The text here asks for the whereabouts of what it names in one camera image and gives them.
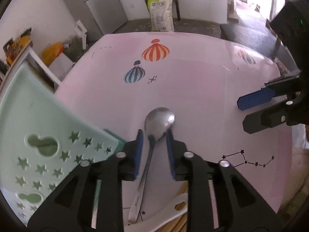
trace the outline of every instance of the silver screw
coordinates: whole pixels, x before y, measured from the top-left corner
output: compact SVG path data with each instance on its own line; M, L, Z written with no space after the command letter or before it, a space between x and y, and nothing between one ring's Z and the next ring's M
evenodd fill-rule
M192 158L192 157L194 156L194 153L192 153L192 152L185 152L183 155L184 155L186 158Z
M219 162L219 165L222 167L228 167L230 165L230 163L227 160L221 160Z
M116 157L117 158L124 158L124 157L126 157L127 155L126 155L126 153L125 152L118 152L118 153L116 153Z
M88 167L89 165L90 165L90 161L89 160L82 160L81 162L80 162L80 165L82 166L82 167Z

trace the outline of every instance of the spoon bowl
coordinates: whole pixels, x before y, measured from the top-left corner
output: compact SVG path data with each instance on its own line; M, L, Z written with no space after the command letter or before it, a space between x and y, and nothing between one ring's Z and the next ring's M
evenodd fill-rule
M154 142L161 139L175 122L174 113L165 107L152 110L145 119L145 133L153 137Z

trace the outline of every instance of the blue striped hot air balloon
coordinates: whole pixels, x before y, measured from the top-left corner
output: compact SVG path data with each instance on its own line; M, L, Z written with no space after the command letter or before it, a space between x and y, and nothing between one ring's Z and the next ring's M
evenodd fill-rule
M135 83L145 76L145 70L139 67L140 63L140 60L134 62L134 68L132 68L123 78L126 83Z

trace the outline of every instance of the red striped hot air balloon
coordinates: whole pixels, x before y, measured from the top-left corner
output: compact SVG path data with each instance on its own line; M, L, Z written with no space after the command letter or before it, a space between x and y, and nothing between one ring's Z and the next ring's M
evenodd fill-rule
M151 62L159 61L160 59L164 59L170 53L170 50L166 46L159 44L159 41L160 39L153 39L151 41L152 46L143 52L143 59Z

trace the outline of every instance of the gourd-shaped cutout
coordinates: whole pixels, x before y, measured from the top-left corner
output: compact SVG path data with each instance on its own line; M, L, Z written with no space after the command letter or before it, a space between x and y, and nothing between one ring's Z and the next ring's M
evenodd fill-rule
M52 137L40 139L38 135L32 134L28 137L28 143L30 146L37 148L44 157L51 157L58 150L58 143Z
M26 200L32 204L39 203L42 200L42 197L39 194L24 194L21 193L18 195L21 200Z

